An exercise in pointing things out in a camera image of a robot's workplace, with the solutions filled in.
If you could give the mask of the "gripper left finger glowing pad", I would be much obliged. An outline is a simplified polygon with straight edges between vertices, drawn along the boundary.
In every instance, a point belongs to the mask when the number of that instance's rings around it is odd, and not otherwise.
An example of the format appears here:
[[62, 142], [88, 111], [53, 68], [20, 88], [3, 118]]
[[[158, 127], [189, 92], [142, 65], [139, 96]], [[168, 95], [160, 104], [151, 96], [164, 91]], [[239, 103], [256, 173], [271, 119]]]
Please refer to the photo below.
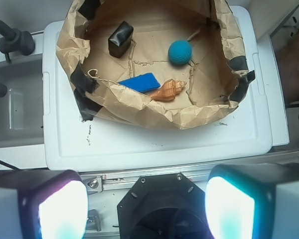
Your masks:
[[88, 194], [73, 170], [0, 170], [0, 239], [81, 239]]

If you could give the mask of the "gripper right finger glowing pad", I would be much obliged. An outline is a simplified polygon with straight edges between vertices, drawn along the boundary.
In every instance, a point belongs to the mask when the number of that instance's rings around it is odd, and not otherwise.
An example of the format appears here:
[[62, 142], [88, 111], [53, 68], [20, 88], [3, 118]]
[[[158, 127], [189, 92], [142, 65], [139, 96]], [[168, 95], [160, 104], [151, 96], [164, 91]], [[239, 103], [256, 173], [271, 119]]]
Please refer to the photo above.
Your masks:
[[299, 239], [299, 163], [215, 166], [205, 211], [216, 239]]

